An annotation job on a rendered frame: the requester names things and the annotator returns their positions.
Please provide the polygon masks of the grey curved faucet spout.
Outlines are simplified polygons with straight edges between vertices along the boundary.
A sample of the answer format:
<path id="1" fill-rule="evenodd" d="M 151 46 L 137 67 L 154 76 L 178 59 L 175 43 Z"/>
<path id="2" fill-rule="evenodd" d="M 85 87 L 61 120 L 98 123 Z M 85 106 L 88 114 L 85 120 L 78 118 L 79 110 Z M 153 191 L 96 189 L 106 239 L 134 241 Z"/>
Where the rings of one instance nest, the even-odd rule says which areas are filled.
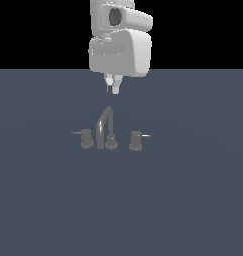
<path id="1" fill-rule="evenodd" d="M 108 136 L 104 136 L 104 126 L 108 123 Z M 115 135 L 113 133 L 113 110 L 108 106 L 101 114 L 97 125 L 96 125 L 96 142 L 98 149 L 107 148 L 109 150 L 114 150 L 118 147 L 118 143 L 115 140 Z"/>

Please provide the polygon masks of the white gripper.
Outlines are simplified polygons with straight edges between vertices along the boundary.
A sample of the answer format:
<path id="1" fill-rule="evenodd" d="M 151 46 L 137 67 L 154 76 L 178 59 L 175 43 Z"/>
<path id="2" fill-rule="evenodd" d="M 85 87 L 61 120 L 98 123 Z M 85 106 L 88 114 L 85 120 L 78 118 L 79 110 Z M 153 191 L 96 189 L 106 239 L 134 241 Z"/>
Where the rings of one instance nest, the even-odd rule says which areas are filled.
<path id="1" fill-rule="evenodd" d="M 90 41 L 89 67 L 105 73 L 107 91 L 118 94 L 123 76 L 144 77 L 148 73 L 152 41 L 148 33 L 132 29 L 114 31 L 110 36 L 108 43 Z"/>

